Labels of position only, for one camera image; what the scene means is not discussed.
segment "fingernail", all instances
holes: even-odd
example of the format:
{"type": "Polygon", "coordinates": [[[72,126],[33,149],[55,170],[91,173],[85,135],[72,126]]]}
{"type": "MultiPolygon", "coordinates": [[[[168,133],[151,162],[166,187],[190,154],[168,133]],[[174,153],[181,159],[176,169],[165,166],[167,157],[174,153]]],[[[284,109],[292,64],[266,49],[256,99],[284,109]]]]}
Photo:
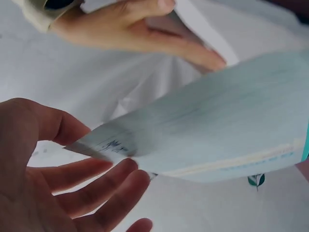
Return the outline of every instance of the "fingernail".
{"type": "Polygon", "coordinates": [[[164,11],[171,11],[175,4],[175,0],[158,0],[158,6],[164,11]]]}

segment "leaf print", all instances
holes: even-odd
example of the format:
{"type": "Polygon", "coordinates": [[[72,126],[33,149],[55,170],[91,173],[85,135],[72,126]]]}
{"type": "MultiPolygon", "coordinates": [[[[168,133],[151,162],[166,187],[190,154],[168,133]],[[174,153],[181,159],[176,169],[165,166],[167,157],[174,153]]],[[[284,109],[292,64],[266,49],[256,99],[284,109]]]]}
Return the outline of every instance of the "leaf print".
{"type": "Polygon", "coordinates": [[[258,187],[265,182],[265,174],[248,176],[248,182],[251,186],[255,186],[256,191],[258,191],[258,187]]]}

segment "book page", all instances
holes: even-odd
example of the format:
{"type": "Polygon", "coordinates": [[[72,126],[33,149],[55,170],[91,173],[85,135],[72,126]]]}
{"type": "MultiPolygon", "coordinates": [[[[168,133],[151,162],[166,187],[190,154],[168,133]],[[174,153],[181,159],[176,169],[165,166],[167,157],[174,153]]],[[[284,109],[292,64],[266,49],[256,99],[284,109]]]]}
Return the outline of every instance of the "book page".
{"type": "Polygon", "coordinates": [[[303,157],[309,51],[265,55],[209,74],[106,123],[66,149],[199,181],[249,176],[303,157]]]}

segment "hand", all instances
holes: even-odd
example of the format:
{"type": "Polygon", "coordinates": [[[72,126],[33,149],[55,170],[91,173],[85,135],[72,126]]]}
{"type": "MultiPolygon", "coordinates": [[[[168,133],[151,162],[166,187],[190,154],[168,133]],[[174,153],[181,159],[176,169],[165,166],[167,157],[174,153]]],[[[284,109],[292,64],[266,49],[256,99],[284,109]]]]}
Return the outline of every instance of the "hand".
{"type": "MultiPolygon", "coordinates": [[[[25,99],[0,103],[0,231],[109,232],[127,215],[149,185],[149,176],[127,159],[88,186],[70,189],[108,170],[96,159],[60,167],[26,167],[37,141],[67,145],[89,132],[71,115],[25,99]],[[107,201],[95,214],[92,212],[107,201]]],[[[128,232],[149,232],[148,219],[128,232]]]]}
{"type": "Polygon", "coordinates": [[[209,70],[224,68],[225,62],[216,52],[147,26],[146,18],[167,15],[174,6],[174,0],[122,0],[88,14],[74,8],[56,20],[51,29],[75,44],[100,49],[163,52],[209,70]]]}

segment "paper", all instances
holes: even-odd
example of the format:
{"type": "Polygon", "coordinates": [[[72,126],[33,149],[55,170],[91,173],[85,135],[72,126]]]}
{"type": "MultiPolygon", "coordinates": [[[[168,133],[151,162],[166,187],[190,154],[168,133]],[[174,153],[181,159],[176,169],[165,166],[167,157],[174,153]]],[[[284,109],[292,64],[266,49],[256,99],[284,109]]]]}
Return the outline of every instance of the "paper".
{"type": "Polygon", "coordinates": [[[237,55],[220,33],[211,26],[207,16],[203,15],[190,0],[177,1],[175,11],[183,23],[187,25],[205,45],[220,54],[228,66],[239,62],[237,55]]]}
{"type": "Polygon", "coordinates": [[[66,149],[114,162],[130,156],[146,171],[192,180],[203,174],[203,182],[284,168],[309,152],[308,73],[309,51],[265,55],[106,123],[66,149]]]}

